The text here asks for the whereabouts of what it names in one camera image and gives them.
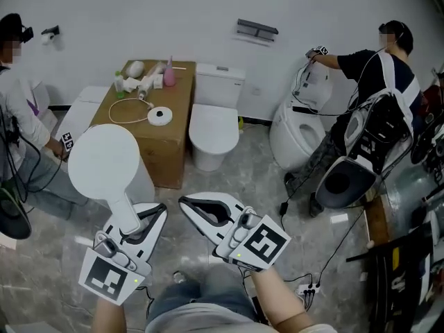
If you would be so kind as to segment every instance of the white toilet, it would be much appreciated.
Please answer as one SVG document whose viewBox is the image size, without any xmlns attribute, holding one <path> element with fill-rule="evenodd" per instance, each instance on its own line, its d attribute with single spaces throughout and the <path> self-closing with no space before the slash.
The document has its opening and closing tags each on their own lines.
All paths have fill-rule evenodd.
<svg viewBox="0 0 444 333">
<path fill-rule="evenodd" d="M 321 110 L 332 95 L 330 71 L 314 63 L 302 75 L 298 99 L 290 94 L 277 109 L 270 129 L 270 147 L 276 162 L 286 171 L 302 167 L 321 144 L 325 131 L 318 115 L 310 112 Z"/>
<path fill-rule="evenodd" d="M 244 81 L 244 70 L 197 64 L 189 138 L 200 170 L 218 169 L 239 141 L 236 106 Z"/>
</svg>

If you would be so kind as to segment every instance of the white shirt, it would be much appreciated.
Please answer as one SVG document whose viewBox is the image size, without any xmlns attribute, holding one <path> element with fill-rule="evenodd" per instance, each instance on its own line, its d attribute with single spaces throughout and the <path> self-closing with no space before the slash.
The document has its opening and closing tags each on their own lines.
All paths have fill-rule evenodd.
<svg viewBox="0 0 444 333">
<path fill-rule="evenodd" d="M 272 327 L 211 303 L 190 303 L 165 312 L 150 322 L 145 333 L 277 333 Z M 300 333 L 337 333 L 329 325 L 314 325 Z"/>
<path fill-rule="evenodd" d="M 26 140 L 39 150 L 48 143 L 50 138 L 49 131 L 29 107 L 22 84 L 11 69 L 0 73 L 0 106 L 7 126 L 10 124 L 12 116 L 15 116 L 20 132 Z M 10 144 L 9 149 L 15 168 L 18 169 L 22 165 L 26 154 L 26 143 L 20 139 L 19 146 Z M 8 170 L 9 173 L 6 174 L 6 179 L 12 177 L 12 171 L 9 166 Z"/>
</svg>

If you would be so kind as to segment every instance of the toilet tank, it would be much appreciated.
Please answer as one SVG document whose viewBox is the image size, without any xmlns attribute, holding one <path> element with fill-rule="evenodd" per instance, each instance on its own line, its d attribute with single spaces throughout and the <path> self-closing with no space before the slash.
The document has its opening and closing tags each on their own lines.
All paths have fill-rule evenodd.
<svg viewBox="0 0 444 333">
<path fill-rule="evenodd" d="M 194 103 L 236 108 L 244 82 L 242 69 L 198 63 Z"/>
</svg>

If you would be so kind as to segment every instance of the person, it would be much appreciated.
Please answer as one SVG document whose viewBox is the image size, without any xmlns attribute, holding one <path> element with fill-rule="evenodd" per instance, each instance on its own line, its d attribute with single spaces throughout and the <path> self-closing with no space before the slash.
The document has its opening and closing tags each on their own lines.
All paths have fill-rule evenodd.
<svg viewBox="0 0 444 333">
<path fill-rule="evenodd" d="M 379 27 L 379 42 L 380 51 L 384 50 L 393 59 L 395 87 L 403 93 L 415 78 L 409 67 L 409 55 L 413 51 L 413 35 L 406 24 L 393 20 Z M 308 57 L 326 67 L 340 69 L 347 79 L 353 79 L 358 83 L 358 95 L 350 104 L 349 110 L 355 109 L 370 96 L 386 88 L 381 60 L 375 51 L 363 50 L 350 55 L 316 55 L 312 52 Z M 410 105 L 413 116 L 418 113 L 421 99 L 422 94 L 419 93 Z M 307 179 L 321 180 L 333 163 L 340 156 L 346 155 L 344 134 L 351 116 L 351 112 L 339 116 L 306 165 L 295 173 L 285 174 L 284 183 L 289 196 L 292 196 Z M 316 217 L 323 210 L 323 206 L 315 199 L 315 193 L 311 193 L 309 214 Z"/>
<path fill-rule="evenodd" d="M 9 14 L 0 20 L 1 125 L 11 128 L 15 122 L 20 131 L 14 142 L 1 140 L 8 143 L 4 146 L 10 153 L 9 161 L 2 159 L 6 163 L 3 179 L 14 189 L 17 197 L 26 200 L 30 206 L 68 219 L 74 206 L 85 205 L 87 198 L 76 191 L 68 174 L 59 170 L 59 164 L 43 152 L 39 161 L 37 151 L 30 146 L 34 145 L 37 150 L 46 147 L 62 159 L 67 156 L 62 143 L 50 136 L 28 106 L 20 80 L 10 68 L 20 54 L 22 28 L 22 19 L 18 14 Z"/>
<path fill-rule="evenodd" d="M 273 328 L 258 323 L 239 274 L 227 266 L 213 266 L 200 284 L 176 272 L 176 284 L 156 298 L 148 314 L 145 332 L 202 333 L 335 333 L 329 325 L 315 325 L 272 266 L 251 273 L 262 311 Z M 126 333 L 122 306 L 99 298 L 92 333 Z"/>
</svg>

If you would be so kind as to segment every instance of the power strip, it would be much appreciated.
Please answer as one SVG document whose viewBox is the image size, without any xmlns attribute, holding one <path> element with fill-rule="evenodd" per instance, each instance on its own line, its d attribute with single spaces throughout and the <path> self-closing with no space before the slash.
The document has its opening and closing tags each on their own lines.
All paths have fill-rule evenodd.
<svg viewBox="0 0 444 333">
<path fill-rule="evenodd" d="M 319 292 L 320 287 L 316 287 L 316 284 L 313 284 L 311 288 L 309 288 L 309 284 L 299 285 L 298 287 L 298 295 L 303 296 L 305 290 L 314 290 L 315 293 Z"/>
</svg>

